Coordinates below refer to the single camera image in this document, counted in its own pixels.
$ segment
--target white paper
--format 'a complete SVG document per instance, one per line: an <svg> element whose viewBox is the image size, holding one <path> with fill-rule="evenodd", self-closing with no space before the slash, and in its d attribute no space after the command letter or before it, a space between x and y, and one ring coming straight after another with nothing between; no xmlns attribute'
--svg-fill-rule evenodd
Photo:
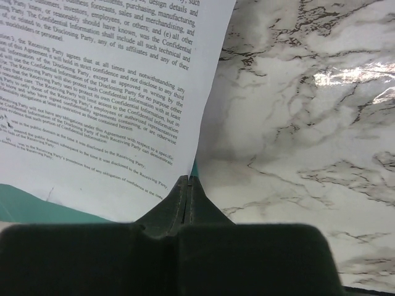
<svg viewBox="0 0 395 296"><path fill-rule="evenodd" d="M112 221L157 205L191 171L234 4L0 2L0 183Z"/></svg>

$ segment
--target teal object under paper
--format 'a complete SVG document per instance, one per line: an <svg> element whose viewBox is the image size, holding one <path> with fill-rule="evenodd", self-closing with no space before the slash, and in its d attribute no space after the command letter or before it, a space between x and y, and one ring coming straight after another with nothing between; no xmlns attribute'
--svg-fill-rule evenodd
<svg viewBox="0 0 395 296"><path fill-rule="evenodd" d="M196 164L192 176L198 175ZM98 216L73 210L37 197L9 185L0 184L0 221L15 223L108 223Z"/></svg>

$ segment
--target white marble countertop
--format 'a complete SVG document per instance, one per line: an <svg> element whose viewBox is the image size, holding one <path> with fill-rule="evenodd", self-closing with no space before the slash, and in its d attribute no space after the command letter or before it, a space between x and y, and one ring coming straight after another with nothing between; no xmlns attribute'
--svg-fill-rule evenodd
<svg viewBox="0 0 395 296"><path fill-rule="evenodd" d="M238 1L198 165L233 221L312 224L344 285L395 292L395 1Z"/></svg>

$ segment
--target paper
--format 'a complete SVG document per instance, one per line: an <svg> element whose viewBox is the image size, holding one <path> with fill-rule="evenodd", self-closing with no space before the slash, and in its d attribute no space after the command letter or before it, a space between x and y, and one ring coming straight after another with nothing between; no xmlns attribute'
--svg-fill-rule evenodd
<svg viewBox="0 0 395 296"><path fill-rule="evenodd" d="M0 183L134 221L190 173L235 0L0 2Z"/></svg>

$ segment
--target marble tabletop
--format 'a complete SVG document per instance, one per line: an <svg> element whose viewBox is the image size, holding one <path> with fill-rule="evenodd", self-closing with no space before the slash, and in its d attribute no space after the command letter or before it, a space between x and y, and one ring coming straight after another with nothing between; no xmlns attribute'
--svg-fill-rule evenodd
<svg viewBox="0 0 395 296"><path fill-rule="evenodd" d="M234 222L312 224L395 292L395 0L238 1L197 159Z"/></svg>

